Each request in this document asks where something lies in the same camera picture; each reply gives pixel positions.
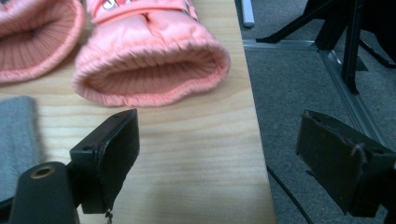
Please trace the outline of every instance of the black stand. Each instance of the black stand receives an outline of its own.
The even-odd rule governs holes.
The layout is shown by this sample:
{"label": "black stand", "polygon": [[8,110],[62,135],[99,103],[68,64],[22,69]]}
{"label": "black stand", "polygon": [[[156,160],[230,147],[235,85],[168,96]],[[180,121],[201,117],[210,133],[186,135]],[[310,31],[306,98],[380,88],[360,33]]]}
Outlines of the black stand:
{"label": "black stand", "polygon": [[292,34],[313,19],[329,10],[332,13],[324,22],[315,43],[319,50],[331,50],[335,47],[344,30],[346,47],[342,68],[342,79],[352,94],[359,94],[355,84],[356,63],[358,59],[359,39],[361,35],[361,15],[364,0],[325,0],[306,11],[273,35],[256,39],[261,43],[276,43]]}

